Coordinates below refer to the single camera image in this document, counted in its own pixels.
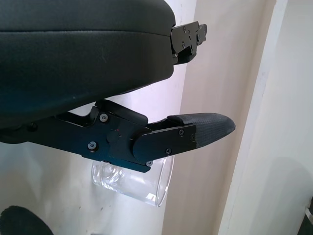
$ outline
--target black screw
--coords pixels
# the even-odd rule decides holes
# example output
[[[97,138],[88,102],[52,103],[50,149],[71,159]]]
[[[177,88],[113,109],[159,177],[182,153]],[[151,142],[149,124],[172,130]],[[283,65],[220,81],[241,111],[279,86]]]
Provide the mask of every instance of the black screw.
[[[170,155],[172,153],[172,150],[170,149],[170,148],[168,148],[167,150],[166,150],[166,154],[167,155]]]
[[[178,132],[178,134],[179,134],[180,136],[183,136],[183,135],[184,135],[184,133],[185,133],[185,131],[184,131],[184,130],[179,130],[179,132]]]
[[[194,142],[195,139],[196,139],[196,138],[195,138],[195,135],[191,135],[191,136],[190,136],[190,140],[191,140],[192,142]]]

